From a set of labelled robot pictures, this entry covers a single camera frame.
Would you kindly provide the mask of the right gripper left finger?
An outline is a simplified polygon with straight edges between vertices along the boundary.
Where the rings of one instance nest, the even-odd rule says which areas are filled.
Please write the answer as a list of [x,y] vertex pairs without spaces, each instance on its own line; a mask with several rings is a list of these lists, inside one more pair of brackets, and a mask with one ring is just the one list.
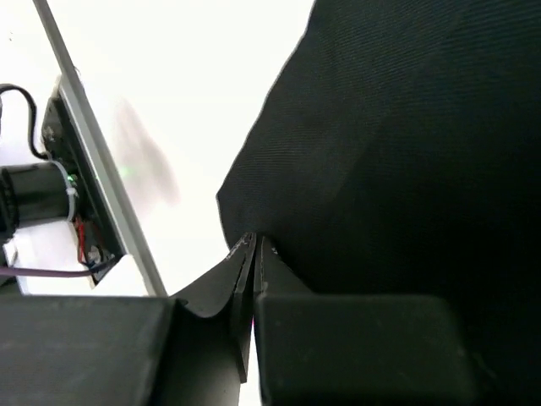
[[228,255],[173,295],[167,379],[247,381],[257,236],[246,233]]

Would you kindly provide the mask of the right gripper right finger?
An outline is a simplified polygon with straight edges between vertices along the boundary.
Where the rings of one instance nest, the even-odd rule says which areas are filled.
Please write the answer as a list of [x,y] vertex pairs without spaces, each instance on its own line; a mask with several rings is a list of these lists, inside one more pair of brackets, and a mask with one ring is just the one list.
[[294,274],[267,237],[258,237],[254,263],[254,300],[306,299],[314,293]]

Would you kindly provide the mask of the black pleated skirt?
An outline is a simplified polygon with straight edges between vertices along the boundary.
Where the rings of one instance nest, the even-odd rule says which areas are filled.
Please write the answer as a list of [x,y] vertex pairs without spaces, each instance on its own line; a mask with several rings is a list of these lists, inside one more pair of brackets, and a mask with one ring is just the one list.
[[539,404],[539,2],[315,2],[217,200],[316,291],[447,299]]

